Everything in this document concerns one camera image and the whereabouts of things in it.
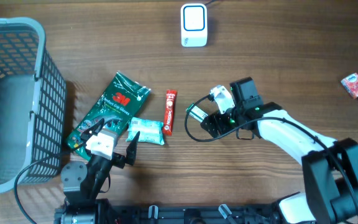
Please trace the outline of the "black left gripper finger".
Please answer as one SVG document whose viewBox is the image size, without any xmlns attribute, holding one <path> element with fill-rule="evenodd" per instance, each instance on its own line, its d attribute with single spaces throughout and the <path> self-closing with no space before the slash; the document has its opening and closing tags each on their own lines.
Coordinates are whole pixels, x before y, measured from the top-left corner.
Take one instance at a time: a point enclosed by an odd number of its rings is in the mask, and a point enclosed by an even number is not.
<svg viewBox="0 0 358 224">
<path fill-rule="evenodd" d="M 128 145 L 126 149 L 126 164 L 133 166 L 136 160 L 137 154 L 137 143 L 139 140 L 140 131 L 136 133 L 134 138 L 132 139 L 131 143 Z"/>
<path fill-rule="evenodd" d="M 81 135 L 80 135 L 80 139 L 83 142 L 88 141 L 92 136 L 97 135 L 100 132 L 100 130 L 102 130 L 103 126 L 104 126 L 104 118 L 99 120 L 92 127 L 90 127 L 87 130 L 83 131 L 81 133 Z"/>
</svg>

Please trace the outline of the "green 3M gloves packet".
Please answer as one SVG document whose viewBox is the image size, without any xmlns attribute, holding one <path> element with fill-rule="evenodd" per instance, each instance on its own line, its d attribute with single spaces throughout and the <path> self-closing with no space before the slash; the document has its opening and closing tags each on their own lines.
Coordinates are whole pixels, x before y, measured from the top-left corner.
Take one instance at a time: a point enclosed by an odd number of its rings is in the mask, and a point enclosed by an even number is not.
<svg viewBox="0 0 358 224">
<path fill-rule="evenodd" d="M 90 160 L 90 145 L 80 147 L 80 144 L 84 143 L 80 138 L 81 134 L 103 120 L 103 128 L 113 133 L 114 144 L 116 144 L 129 121 L 145 103 L 150 92 L 150 88 L 131 80 L 121 72 L 117 72 L 97 102 L 65 139 L 65 143 L 71 149 L 77 147 L 76 153 L 87 161 Z"/>
</svg>

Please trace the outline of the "red coffee stick sachet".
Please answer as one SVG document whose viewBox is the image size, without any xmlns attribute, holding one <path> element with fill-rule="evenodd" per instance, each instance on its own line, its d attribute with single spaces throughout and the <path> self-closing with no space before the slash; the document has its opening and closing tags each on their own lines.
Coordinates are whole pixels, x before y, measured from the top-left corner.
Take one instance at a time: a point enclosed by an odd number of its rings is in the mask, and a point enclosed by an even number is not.
<svg viewBox="0 0 358 224">
<path fill-rule="evenodd" d="M 174 117 L 176 98 L 177 98 L 176 90 L 167 90 L 164 126 L 163 126 L 163 133 L 166 134 L 167 136 L 171 136 L 173 131 L 173 117 Z"/>
</svg>

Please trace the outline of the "red white small box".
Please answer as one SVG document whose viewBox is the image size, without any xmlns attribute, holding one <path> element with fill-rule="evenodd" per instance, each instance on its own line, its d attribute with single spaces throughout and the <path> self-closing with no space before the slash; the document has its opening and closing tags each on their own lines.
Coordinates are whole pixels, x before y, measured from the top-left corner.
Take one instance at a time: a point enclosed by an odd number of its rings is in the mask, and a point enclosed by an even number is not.
<svg viewBox="0 0 358 224">
<path fill-rule="evenodd" d="M 343 78 L 341 84 L 353 99 L 358 98 L 358 73 L 353 73 Z"/>
</svg>

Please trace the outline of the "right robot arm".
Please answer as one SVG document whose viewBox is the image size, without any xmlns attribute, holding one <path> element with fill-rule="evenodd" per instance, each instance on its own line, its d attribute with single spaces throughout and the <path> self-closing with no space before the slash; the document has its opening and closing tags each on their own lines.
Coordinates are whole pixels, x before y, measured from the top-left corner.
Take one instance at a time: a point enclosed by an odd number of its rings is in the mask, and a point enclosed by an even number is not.
<svg viewBox="0 0 358 224">
<path fill-rule="evenodd" d="M 213 87 L 207 99 L 217 112 L 201 127 L 213 140 L 244 129 L 278 146 L 303 170 L 305 191 L 282 199 L 284 223 L 341 223 L 358 219 L 358 143 L 324 136 L 293 119 L 280 105 L 264 103 L 251 77 Z"/>
</svg>

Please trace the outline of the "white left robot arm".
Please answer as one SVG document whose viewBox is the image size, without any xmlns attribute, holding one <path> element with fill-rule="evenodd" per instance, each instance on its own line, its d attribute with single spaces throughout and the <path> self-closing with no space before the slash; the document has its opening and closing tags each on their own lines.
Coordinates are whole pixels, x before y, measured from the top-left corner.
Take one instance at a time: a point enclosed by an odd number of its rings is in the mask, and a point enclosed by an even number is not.
<svg viewBox="0 0 358 224">
<path fill-rule="evenodd" d="M 80 139 L 90 147 L 91 159 L 88 163 L 71 161 L 61 172 L 65 202 L 55 210 L 56 224 L 71 223 L 120 223 L 118 214 L 107 199 L 98 199 L 105 180 L 110 180 L 112 167 L 124 168 L 134 165 L 140 132 L 137 132 L 123 156 L 114 152 L 117 136 L 105 129 L 115 120 L 105 122 L 101 119 L 92 127 L 83 131 Z"/>
</svg>

